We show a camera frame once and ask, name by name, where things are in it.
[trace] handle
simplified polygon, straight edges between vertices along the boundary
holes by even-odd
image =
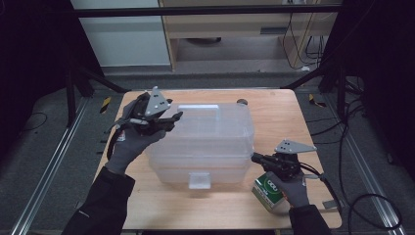
[[[184,111],[215,111],[216,119],[220,119],[220,109],[218,105],[179,105],[177,112]]]

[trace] cabinet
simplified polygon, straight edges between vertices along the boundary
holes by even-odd
[[[341,0],[308,0],[307,4],[335,4]],[[161,7],[279,5],[283,0],[159,0]],[[329,35],[337,13],[239,14],[162,17],[171,65],[175,68],[181,38],[280,36],[289,28],[284,47],[292,66],[300,63],[308,36]]]

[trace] black sleeve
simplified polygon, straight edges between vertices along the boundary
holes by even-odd
[[[119,235],[127,216],[127,201],[134,179],[103,167],[92,184],[85,203],[69,220],[63,235]]]
[[[295,235],[332,234],[315,205],[290,209],[290,220]]]

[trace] person's arm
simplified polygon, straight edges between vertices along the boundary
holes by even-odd
[[[85,203],[73,214],[62,234],[119,235],[127,216],[127,201],[134,183],[131,177],[112,173],[103,167]]]
[[[295,235],[332,234],[315,205],[290,209],[290,220]]]
[[[123,114],[129,114],[132,108],[133,103],[130,103],[124,108]],[[114,152],[92,184],[85,203],[73,214],[62,234],[119,235],[135,183],[125,171],[149,145],[164,136],[164,130],[151,136],[141,135],[131,124],[126,124],[120,134],[122,138],[115,143]]]
[[[282,181],[271,171],[266,175],[277,188],[283,191],[291,205],[290,221],[295,235],[332,234],[320,211],[308,201],[306,186],[302,183],[302,172],[289,181]]]

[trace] wooden table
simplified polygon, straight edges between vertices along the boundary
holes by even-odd
[[[122,108],[142,92],[128,92]],[[234,103],[238,99],[249,102],[254,121],[254,149],[271,155],[284,138],[312,145],[296,95],[292,90],[162,90],[173,103]],[[320,172],[321,163],[316,152],[299,154],[301,162]],[[103,157],[100,163],[106,162]],[[269,213],[252,193],[254,180],[263,174],[258,164],[252,164],[242,183],[212,184],[208,190],[191,190],[186,184],[161,183],[149,167],[143,154],[128,168],[127,174],[136,180],[128,202],[128,217],[124,229],[283,229],[291,228],[289,204],[279,206],[278,214]],[[319,180],[307,180],[308,198],[320,209],[331,228],[342,224],[336,209],[325,210],[322,202],[331,197]]]

